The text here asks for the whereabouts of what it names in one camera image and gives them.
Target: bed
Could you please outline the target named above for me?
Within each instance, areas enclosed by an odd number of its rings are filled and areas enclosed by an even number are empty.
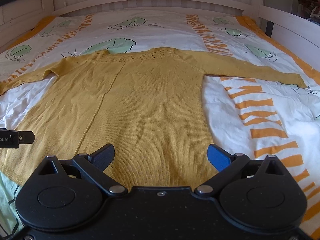
[[[202,106],[220,147],[252,159],[276,154],[282,160],[308,199],[301,228],[320,237],[319,26],[265,7],[263,0],[7,1],[0,7],[2,83],[66,57],[153,47],[207,51],[300,74],[306,89],[205,76]],[[274,23],[272,38],[260,30],[261,19]],[[17,128],[55,80],[50,74],[1,95],[0,127]],[[0,234],[7,238],[22,229],[14,207],[21,189],[17,182],[1,173]]]

